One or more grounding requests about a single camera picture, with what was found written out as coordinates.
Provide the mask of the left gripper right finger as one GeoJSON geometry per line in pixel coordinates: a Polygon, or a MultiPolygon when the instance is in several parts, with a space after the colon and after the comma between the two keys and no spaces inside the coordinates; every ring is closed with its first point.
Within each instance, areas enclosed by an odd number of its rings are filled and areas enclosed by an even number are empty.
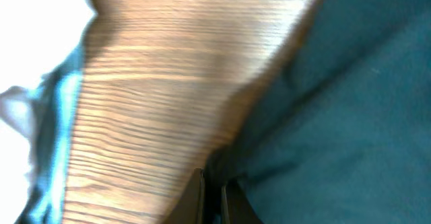
{"type": "Polygon", "coordinates": [[[221,189],[222,224],[263,224],[237,181],[221,189]]]}

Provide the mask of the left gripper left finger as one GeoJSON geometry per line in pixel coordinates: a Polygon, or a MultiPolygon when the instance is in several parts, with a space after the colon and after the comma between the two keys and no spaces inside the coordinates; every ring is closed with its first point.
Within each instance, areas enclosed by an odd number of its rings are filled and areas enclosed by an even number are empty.
{"type": "Polygon", "coordinates": [[[202,224],[205,210],[205,178],[195,169],[172,212],[163,224],[202,224]]]}

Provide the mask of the black t-shirt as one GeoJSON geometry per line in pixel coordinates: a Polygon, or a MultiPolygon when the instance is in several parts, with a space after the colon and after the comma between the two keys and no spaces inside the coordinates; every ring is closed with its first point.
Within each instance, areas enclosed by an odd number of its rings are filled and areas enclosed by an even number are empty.
{"type": "Polygon", "coordinates": [[[321,0],[205,171],[265,223],[429,223],[430,0],[321,0]]]}

